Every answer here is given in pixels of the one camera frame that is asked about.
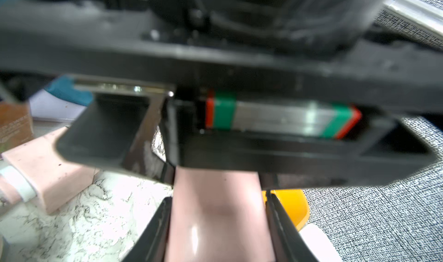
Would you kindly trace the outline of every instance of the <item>gray woven fabric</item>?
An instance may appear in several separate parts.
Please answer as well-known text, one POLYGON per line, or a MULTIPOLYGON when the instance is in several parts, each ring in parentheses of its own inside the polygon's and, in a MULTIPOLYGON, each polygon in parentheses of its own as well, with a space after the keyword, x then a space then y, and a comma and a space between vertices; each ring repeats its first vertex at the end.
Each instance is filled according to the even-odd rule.
MULTIPOLYGON (((423 0, 443 9, 443 0, 423 0)), ((382 11, 375 21, 408 37, 443 42, 382 11)), ((443 157, 443 134, 422 118, 406 119, 443 157)), ((443 162, 384 187, 305 190, 311 216, 344 261, 443 261, 443 162)))

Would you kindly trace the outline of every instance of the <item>yellow object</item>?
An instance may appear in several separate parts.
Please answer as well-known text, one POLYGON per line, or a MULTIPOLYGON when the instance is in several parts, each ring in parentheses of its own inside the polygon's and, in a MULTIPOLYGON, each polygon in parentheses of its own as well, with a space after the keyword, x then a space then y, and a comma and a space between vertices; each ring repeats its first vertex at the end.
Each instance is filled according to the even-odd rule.
MULTIPOLYGON (((300 231, 309 219, 309 204, 302 190, 272 190, 283 205, 286 213, 300 231)), ((266 192, 263 191, 263 200, 266 203, 266 192)))

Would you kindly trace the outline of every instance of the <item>pink tube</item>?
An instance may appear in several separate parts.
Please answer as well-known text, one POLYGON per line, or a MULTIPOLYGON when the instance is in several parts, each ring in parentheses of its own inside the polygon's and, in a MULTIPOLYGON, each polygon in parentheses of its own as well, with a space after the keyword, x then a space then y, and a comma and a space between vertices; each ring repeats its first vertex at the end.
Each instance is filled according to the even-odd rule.
POLYGON ((177 167, 165 261, 275 261, 258 174, 177 167))

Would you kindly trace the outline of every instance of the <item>pink plastic part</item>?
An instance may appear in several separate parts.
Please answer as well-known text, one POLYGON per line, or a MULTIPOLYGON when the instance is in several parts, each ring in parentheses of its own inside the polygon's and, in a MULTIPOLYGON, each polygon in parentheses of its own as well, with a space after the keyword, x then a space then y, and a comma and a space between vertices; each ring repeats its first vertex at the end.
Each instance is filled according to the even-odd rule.
POLYGON ((165 262, 275 261, 256 172, 177 167, 165 262))
POLYGON ((60 128, 2 154, 28 180, 48 214, 91 185, 96 172, 94 168, 67 162, 54 150, 55 141, 66 130, 60 128))
POLYGON ((0 176, 0 191, 3 198, 8 202, 8 205, 14 205, 22 200, 17 190, 12 187, 3 176, 0 176))

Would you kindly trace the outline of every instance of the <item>black device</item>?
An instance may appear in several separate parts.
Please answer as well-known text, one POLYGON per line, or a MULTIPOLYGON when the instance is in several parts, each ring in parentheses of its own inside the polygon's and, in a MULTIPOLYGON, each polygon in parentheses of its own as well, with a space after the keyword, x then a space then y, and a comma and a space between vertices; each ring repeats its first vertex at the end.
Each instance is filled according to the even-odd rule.
POLYGON ((443 55, 370 26, 381 1, 10 1, 0 6, 0 95, 24 101, 71 74, 95 100, 58 152, 167 184, 176 165, 258 171, 264 190, 386 184, 435 160, 400 118, 441 120, 443 55), (362 118, 340 140, 211 129, 211 90, 285 108, 353 105, 362 118), (150 148, 157 126, 165 162, 150 148))

